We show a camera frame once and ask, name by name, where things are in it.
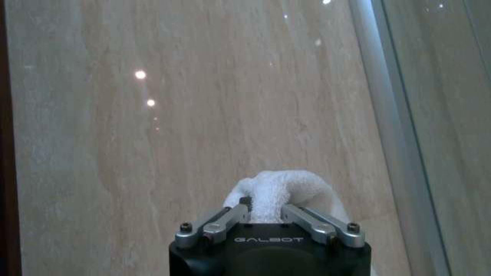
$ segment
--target dark wood frame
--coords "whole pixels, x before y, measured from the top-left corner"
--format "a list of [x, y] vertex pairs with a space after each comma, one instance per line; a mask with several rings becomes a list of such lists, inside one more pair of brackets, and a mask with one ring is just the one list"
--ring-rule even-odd
[[19, 276], [21, 249], [4, 4], [0, 0], [0, 275]]

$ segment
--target marble wall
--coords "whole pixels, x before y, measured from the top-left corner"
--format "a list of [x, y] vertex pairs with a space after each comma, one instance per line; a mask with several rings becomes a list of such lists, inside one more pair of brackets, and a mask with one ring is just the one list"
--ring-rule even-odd
[[384, 3], [451, 272], [491, 275], [491, 4]]
[[7, 16], [24, 275], [167, 275], [179, 223], [287, 168], [332, 183], [379, 275], [410, 275], [346, 0], [8, 0]]

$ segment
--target white towel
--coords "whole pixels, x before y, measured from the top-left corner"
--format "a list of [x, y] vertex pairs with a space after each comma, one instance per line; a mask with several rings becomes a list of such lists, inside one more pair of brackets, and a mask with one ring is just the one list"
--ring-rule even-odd
[[254, 178], [238, 182], [224, 200], [224, 207], [239, 204], [242, 197], [252, 198], [251, 223], [280, 223], [286, 203], [310, 207], [350, 222], [343, 203], [331, 185], [312, 172], [263, 171]]

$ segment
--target bolt head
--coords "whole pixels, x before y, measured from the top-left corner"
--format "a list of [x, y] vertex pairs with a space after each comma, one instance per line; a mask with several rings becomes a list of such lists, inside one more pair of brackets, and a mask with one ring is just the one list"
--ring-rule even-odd
[[204, 233], [202, 236], [202, 243], [203, 243], [204, 248], [211, 246], [214, 244], [214, 236], [210, 235], [208, 233]]
[[360, 233], [360, 225], [358, 223], [348, 223], [347, 231], [355, 234]]
[[180, 226], [180, 231], [184, 233], [190, 233], [192, 231], [192, 224], [191, 223], [183, 223]]
[[332, 234], [328, 236], [328, 245], [334, 244], [335, 239], [336, 239], [336, 235]]

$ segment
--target metal frame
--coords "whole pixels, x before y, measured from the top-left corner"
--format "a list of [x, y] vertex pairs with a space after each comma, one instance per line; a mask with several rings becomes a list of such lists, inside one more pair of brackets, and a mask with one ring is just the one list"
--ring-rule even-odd
[[350, 7], [411, 273], [450, 275], [384, 6], [350, 0]]
[[0, 275], [21, 275], [12, 92], [4, 0], [0, 0]]
[[340, 220], [322, 214], [310, 208], [299, 208], [292, 204], [282, 207], [282, 220], [286, 223], [295, 223], [306, 230], [312, 240], [322, 244], [330, 244], [335, 237], [351, 248], [366, 246], [366, 233], [358, 224], [354, 231], [350, 230]]
[[227, 232], [238, 223], [247, 223], [250, 220], [248, 206], [238, 204], [216, 221], [203, 227], [204, 236], [212, 244], [220, 243], [227, 239]]
[[176, 233], [176, 245], [179, 248], [191, 248], [196, 245], [198, 240], [203, 236], [203, 228], [211, 222], [218, 220], [223, 214], [230, 211], [230, 208], [223, 208], [216, 212], [210, 213], [204, 218], [192, 223], [183, 223], [182, 229]]

